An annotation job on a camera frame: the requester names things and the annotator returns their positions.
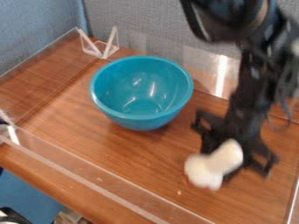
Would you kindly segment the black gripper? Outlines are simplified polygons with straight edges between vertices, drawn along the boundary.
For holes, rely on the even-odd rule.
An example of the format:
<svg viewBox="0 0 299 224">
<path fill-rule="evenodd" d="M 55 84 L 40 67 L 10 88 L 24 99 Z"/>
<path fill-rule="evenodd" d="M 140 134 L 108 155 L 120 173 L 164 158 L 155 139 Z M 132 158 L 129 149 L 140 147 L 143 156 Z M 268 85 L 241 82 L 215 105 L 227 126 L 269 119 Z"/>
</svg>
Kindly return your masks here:
<svg viewBox="0 0 299 224">
<path fill-rule="evenodd" d="M 228 183 L 247 168 L 267 176 L 279 156 L 261 139 L 261 126 L 275 103 L 284 103 L 297 86 L 299 57 L 288 53 L 279 60 L 252 52 L 241 53 L 237 87 L 229 96 L 224 116 L 199 110 L 192 129 L 200 134 L 201 154 L 211 154 L 223 142 L 235 139 L 243 151 L 241 166 L 223 176 Z"/>
</svg>

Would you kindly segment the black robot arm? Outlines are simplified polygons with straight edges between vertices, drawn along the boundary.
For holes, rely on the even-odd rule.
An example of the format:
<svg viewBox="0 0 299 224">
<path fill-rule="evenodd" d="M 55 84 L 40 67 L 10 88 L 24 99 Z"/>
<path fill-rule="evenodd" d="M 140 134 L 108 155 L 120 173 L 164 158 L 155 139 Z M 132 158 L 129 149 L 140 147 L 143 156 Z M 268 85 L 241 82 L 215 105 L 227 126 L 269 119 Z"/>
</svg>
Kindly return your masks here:
<svg viewBox="0 0 299 224">
<path fill-rule="evenodd" d="M 208 43 L 232 42 L 241 57 L 237 87 L 224 116 L 199 110 L 191 127 L 201 137 L 200 152 L 211 154 L 228 139 L 240 143 L 240 168 L 268 175 L 277 155 L 261 140 L 269 109 L 299 87 L 299 22 L 276 0 L 180 0 L 191 31 Z"/>
</svg>

